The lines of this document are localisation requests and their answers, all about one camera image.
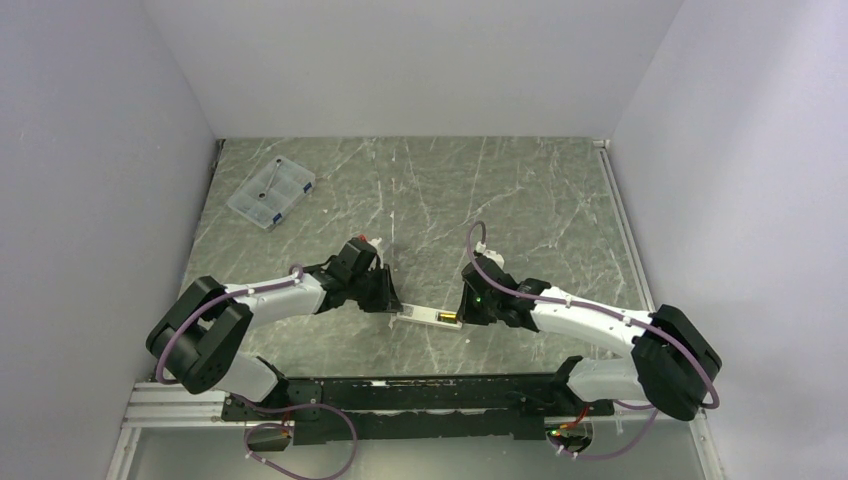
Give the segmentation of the white remote control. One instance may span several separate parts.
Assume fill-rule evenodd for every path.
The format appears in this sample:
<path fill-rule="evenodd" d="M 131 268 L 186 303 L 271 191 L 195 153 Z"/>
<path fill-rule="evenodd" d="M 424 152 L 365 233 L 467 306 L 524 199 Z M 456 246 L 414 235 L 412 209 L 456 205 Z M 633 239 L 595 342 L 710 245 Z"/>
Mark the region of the white remote control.
<path fill-rule="evenodd" d="M 415 323 L 420 325 L 427 325 L 439 328 L 445 328 L 450 330 L 460 330 L 462 328 L 462 323 L 458 319 L 457 315 L 454 313 L 459 320 L 458 324 L 447 324 L 440 323 L 436 320 L 436 316 L 439 312 L 449 312 L 441 309 L 424 307 L 420 305 L 413 304 L 403 304 L 403 309 L 401 312 L 394 313 L 392 317 L 396 317 L 397 321 Z"/>

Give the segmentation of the gold AA battery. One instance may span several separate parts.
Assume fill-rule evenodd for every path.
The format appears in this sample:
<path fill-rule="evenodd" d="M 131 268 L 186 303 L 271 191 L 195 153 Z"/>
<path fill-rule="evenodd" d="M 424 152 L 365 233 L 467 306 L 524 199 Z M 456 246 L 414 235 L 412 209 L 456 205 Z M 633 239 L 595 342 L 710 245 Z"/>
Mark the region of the gold AA battery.
<path fill-rule="evenodd" d="M 439 312 L 436 316 L 436 320 L 440 323 L 447 324 L 458 324 L 459 320 L 457 319 L 454 313 L 450 312 Z"/>

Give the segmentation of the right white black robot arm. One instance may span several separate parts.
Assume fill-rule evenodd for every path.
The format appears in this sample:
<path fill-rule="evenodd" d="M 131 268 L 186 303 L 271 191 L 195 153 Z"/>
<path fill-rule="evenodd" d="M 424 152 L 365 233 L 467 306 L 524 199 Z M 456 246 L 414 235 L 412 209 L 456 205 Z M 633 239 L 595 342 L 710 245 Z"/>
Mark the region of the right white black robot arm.
<path fill-rule="evenodd" d="M 461 276 L 461 322 L 502 322 L 573 337 L 613 353 L 606 360 L 571 356 L 560 365 L 550 391 L 560 413 L 574 415 L 596 401 L 645 402 L 671 418 L 691 421 L 699 410 L 715 407 L 713 382 L 722 361 L 680 309 L 617 308 L 546 281 L 518 282 L 497 261 L 480 254 Z"/>

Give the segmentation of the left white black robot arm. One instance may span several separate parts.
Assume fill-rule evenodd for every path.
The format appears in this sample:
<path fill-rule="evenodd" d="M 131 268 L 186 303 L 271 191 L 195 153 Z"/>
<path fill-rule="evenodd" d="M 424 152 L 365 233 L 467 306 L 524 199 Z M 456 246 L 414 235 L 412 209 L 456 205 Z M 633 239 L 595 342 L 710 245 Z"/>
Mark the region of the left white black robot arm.
<path fill-rule="evenodd" d="M 384 243 L 363 235 L 349 239 L 325 262 L 294 264 L 288 275 L 252 284 L 196 279 L 146 340 L 156 358 L 155 377 L 191 394 L 209 390 L 247 401 L 264 420 L 279 417 L 289 402 L 289 381 L 269 361 L 240 351 L 249 331 L 289 317 L 317 315 L 351 301 L 365 313 L 399 313 Z"/>

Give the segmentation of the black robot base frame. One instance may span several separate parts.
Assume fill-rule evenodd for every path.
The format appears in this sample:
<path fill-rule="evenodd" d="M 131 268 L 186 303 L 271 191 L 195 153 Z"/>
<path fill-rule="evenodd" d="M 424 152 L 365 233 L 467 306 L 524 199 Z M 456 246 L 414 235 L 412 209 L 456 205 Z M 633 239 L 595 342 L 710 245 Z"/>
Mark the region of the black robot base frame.
<path fill-rule="evenodd" d="M 286 391 L 257 408 L 227 396 L 228 423 L 283 418 L 293 406 L 297 446 L 350 439 L 400 440 L 506 436 L 542 440 L 557 422 L 609 417 L 609 400 L 570 399 L 552 373 L 400 377 L 290 377 Z"/>

